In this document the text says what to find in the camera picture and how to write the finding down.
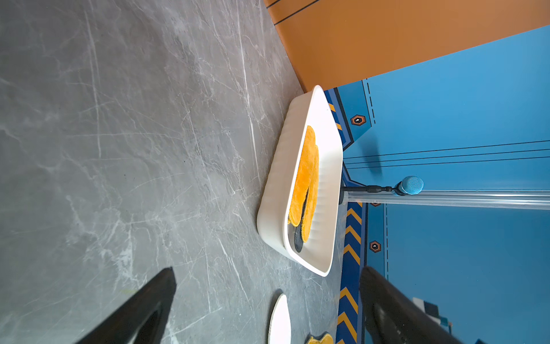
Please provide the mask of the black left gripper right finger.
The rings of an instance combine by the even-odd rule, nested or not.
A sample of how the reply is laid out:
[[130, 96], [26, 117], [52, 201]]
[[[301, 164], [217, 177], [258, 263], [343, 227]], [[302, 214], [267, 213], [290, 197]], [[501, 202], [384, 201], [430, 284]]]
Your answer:
[[360, 275], [365, 328], [374, 343], [458, 343], [371, 267]]

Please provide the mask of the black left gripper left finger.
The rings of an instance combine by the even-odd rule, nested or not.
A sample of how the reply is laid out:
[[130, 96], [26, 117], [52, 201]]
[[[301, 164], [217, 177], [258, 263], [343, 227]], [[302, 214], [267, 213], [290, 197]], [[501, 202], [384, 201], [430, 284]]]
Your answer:
[[160, 343], [176, 293], [173, 268], [162, 269], [79, 343]]

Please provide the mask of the yellow insole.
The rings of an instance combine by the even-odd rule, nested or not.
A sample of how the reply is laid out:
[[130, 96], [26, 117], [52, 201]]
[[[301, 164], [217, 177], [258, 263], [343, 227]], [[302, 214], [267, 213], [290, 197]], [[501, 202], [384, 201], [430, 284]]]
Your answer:
[[319, 149], [318, 145], [314, 150], [314, 167], [312, 170], [312, 179], [309, 185], [304, 216], [302, 219], [302, 241], [307, 242], [312, 229], [312, 222], [317, 207], [318, 189], [319, 189]]
[[334, 344], [334, 343], [335, 343], [334, 338], [328, 332], [325, 332], [322, 335], [317, 335], [317, 336], [310, 335], [305, 341], [305, 344]]
[[313, 169], [315, 166], [315, 132], [311, 126], [307, 126], [299, 168], [296, 174], [294, 191], [289, 208], [289, 223], [298, 226], [302, 220], [303, 204], [307, 197], [311, 184]]

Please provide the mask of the dark grey insole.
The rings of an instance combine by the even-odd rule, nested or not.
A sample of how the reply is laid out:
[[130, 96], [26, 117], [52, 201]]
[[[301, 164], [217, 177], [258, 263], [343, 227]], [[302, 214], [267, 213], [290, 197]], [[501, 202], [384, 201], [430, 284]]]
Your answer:
[[300, 217], [300, 222], [294, 228], [294, 248], [298, 253], [300, 253], [303, 250], [303, 246], [304, 246], [304, 240], [302, 239], [302, 226], [304, 223], [308, 198], [309, 198], [309, 191], [307, 191], [305, 201], [302, 204], [302, 213]]

